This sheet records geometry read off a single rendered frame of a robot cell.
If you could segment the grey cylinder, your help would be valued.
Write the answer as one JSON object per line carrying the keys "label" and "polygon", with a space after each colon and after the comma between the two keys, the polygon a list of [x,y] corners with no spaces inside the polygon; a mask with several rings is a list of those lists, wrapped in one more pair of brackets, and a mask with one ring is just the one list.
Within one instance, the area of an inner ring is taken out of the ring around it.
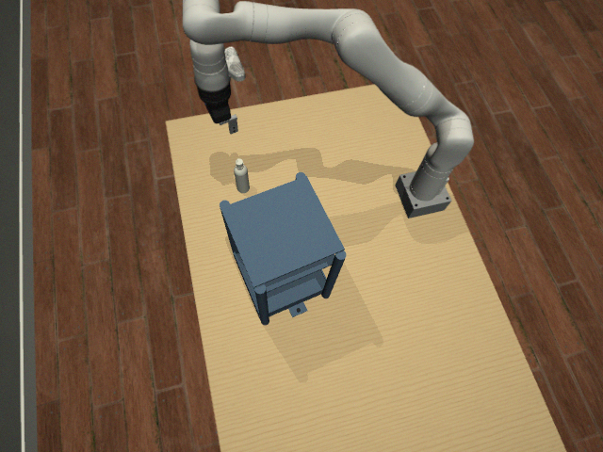
{"label": "grey cylinder", "polygon": [[234,174],[236,178],[237,191],[240,193],[247,193],[250,190],[249,176],[247,167],[243,164],[242,159],[236,160]]}

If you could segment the blue shelving unit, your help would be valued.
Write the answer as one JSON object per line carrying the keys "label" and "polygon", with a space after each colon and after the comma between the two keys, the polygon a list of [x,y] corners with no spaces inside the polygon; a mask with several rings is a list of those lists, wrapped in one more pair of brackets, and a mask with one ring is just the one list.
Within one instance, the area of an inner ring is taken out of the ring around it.
{"label": "blue shelving unit", "polygon": [[304,301],[331,295],[347,254],[303,172],[244,200],[221,201],[220,210],[263,325],[286,309],[292,317],[307,312]]}

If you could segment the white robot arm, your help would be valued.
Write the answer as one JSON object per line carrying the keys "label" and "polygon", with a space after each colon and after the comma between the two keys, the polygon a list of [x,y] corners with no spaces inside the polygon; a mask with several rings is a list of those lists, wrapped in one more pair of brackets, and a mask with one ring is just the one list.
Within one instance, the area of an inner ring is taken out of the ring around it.
{"label": "white robot arm", "polygon": [[347,66],[375,84],[405,114],[426,117],[435,128],[437,143],[430,146],[410,183],[418,200],[426,202],[439,195],[474,145],[467,115],[420,70],[398,59],[360,9],[284,8],[240,1],[234,12],[220,14],[219,0],[183,0],[182,6],[183,29],[200,73],[224,68],[226,42],[323,40],[332,43]]}

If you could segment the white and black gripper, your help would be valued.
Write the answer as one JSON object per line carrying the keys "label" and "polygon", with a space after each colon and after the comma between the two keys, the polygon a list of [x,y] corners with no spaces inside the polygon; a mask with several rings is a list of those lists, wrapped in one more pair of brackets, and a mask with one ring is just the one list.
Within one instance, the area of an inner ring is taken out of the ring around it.
{"label": "white and black gripper", "polygon": [[200,73],[193,65],[194,81],[199,96],[214,123],[223,125],[228,122],[230,134],[238,132],[237,116],[232,115],[228,100],[231,96],[231,77],[237,82],[246,78],[244,68],[234,47],[225,49],[226,64],[218,73]]}

